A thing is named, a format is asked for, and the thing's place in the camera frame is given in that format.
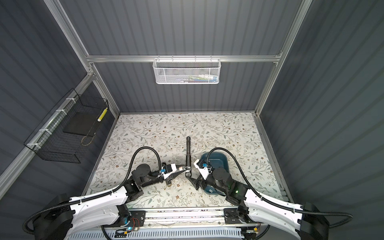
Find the black stapler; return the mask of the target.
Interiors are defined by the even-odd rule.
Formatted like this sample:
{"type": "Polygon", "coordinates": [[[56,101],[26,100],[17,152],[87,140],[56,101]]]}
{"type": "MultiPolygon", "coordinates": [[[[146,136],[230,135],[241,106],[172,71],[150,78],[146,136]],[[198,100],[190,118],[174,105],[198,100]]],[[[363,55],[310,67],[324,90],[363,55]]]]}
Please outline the black stapler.
{"type": "Polygon", "coordinates": [[[186,172],[186,177],[191,177],[191,137],[187,137],[186,146],[186,166],[189,167],[189,171],[186,172]]]}

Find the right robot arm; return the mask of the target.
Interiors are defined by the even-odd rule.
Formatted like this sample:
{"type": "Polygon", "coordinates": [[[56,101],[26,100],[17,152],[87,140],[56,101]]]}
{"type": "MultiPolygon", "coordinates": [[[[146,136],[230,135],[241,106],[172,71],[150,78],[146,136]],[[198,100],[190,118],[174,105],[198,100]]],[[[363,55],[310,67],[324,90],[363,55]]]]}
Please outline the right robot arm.
{"type": "Polygon", "coordinates": [[[301,206],[277,200],[263,194],[255,194],[251,187],[233,180],[224,168],[212,168],[207,164],[195,168],[200,172],[193,183],[197,188],[207,186],[225,196],[227,202],[237,206],[241,222],[259,222],[283,230],[300,240],[327,240],[330,223],[324,216],[299,213],[299,210],[316,210],[312,204],[301,206]]]}

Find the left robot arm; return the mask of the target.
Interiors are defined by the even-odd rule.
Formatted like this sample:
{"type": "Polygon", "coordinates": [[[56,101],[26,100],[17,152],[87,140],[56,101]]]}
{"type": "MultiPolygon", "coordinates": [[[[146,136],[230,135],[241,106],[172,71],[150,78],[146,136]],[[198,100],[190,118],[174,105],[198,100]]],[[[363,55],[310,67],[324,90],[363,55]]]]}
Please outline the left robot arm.
{"type": "Polygon", "coordinates": [[[121,188],[112,188],[88,196],[56,196],[42,213],[32,218],[36,240],[64,240],[70,235],[97,226],[133,226],[127,203],[143,195],[143,188],[189,172],[190,167],[163,164],[159,171],[151,171],[147,164],[139,165],[121,188]]]}

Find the teal plastic tray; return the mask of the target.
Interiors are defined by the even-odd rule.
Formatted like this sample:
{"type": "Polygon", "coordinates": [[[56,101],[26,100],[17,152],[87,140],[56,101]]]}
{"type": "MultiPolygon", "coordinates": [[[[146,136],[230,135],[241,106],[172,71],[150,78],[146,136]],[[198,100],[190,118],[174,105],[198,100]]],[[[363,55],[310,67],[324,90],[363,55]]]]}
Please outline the teal plastic tray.
{"type": "MultiPolygon", "coordinates": [[[[208,156],[208,153],[204,153],[200,160],[203,160],[207,163],[207,156],[208,156]]],[[[220,152],[213,152],[211,155],[210,155],[210,158],[209,158],[209,162],[210,162],[210,166],[213,168],[213,169],[217,169],[217,168],[223,168],[225,169],[228,173],[230,172],[229,170],[229,163],[228,163],[228,159],[227,157],[220,153],[220,152]]],[[[209,195],[220,195],[220,196],[225,196],[225,193],[219,191],[219,192],[206,192],[207,194],[209,195]]]]}

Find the yellow marker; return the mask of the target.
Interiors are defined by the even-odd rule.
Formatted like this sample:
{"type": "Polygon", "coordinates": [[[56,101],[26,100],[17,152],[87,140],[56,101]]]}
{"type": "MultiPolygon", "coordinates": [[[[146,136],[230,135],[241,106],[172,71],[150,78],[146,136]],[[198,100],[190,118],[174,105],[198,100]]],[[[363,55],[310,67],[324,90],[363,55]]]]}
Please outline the yellow marker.
{"type": "Polygon", "coordinates": [[[103,120],[103,118],[104,118],[104,116],[106,115],[107,112],[108,112],[108,108],[105,108],[105,109],[101,112],[101,114],[99,115],[97,121],[98,121],[98,122],[101,122],[101,121],[103,120]]]}

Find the tubes in white basket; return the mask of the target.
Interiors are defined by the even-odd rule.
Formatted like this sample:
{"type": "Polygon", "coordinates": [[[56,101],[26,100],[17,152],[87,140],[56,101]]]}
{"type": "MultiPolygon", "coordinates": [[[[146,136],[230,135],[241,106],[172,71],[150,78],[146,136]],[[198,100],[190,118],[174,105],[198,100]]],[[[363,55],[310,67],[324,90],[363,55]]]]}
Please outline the tubes in white basket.
{"type": "Polygon", "coordinates": [[[218,83],[219,77],[217,75],[194,75],[187,76],[179,79],[182,83],[218,83]]]}

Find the black pad in basket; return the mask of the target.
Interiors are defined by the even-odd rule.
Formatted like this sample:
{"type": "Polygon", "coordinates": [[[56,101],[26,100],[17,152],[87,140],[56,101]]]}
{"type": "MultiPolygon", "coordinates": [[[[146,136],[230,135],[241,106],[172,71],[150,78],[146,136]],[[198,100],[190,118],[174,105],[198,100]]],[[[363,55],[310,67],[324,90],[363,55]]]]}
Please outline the black pad in basket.
{"type": "Polygon", "coordinates": [[[98,115],[95,114],[76,113],[64,127],[63,132],[66,134],[93,137],[101,125],[101,122],[98,122],[97,119],[98,115]]]}

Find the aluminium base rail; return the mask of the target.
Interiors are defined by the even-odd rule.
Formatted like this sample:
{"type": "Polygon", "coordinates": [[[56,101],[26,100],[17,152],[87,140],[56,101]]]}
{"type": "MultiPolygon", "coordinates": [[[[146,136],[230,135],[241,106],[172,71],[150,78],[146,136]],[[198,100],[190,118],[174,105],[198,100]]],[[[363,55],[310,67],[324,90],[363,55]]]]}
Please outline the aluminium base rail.
{"type": "Polygon", "coordinates": [[[276,214],[249,208],[246,217],[240,217],[236,207],[130,209],[143,228],[204,227],[204,226],[256,226],[270,225],[281,230],[299,230],[302,215],[278,209],[276,214]]]}

